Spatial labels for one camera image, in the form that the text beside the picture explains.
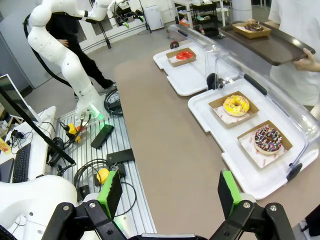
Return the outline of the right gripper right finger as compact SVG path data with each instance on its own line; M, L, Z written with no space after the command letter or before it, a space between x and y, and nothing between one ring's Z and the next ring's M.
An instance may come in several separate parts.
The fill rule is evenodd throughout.
M284 207L272 202L264 207L244 198L229 170L222 170L217 187L225 221L212 240L239 240L253 233L258 240L294 240L295 235Z

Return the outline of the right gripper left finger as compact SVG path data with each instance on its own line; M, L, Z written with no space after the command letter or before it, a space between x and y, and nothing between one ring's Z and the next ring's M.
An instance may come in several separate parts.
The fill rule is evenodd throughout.
M101 240L126 240L114 221L123 193L120 173L111 171L97 199L74 206L58 204L42 236L43 240L80 240L85 232L94 231Z

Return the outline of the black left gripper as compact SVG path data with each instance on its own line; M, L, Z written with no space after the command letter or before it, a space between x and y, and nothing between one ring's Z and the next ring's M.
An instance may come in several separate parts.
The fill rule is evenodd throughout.
M128 20L129 20L129 13L131 12L131 7L128 2L120 2L117 4L117 7L115 8L115 20L118 23L122 23L123 26L126 26L129 28ZM131 15L133 19L139 19L141 22L144 22L144 13L137 9L136 11L132 11Z

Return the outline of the person's left hand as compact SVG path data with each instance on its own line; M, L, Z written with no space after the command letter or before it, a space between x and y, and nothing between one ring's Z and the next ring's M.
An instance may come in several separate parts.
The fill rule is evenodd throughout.
M298 71L308 71L319 73L320 63L316 61L314 55L306 48L303 48L303 52L306 54L305 58L298 61L294 61L293 65Z

